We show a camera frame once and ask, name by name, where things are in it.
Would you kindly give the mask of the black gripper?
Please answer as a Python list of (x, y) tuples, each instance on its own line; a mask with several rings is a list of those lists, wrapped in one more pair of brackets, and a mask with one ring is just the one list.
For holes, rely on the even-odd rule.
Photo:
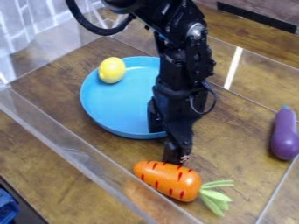
[(151, 133), (166, 131), (170, 139), (164, 144), (163, 161), (179, 165), (192, 153), (192, 125), (211, 112), (204, 109), (211, 86), (203, 81), (195, 87), (172, 90), (158, 81), (152, 90), (147, 104), (148, 130)]

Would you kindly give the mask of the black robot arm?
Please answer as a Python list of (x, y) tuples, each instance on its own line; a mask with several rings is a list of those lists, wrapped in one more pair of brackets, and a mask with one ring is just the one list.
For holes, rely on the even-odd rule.
[(192, 0), (104, 0), (119, 14), (139, 18), (154, 31), (160, 70), (147, 104), (148, 129), (164, 131), (163, 161), (183, 164), (192, 152), (192, 125), (216, 101), (207, 78), (216, 62), (207, 44), (204, 15)]

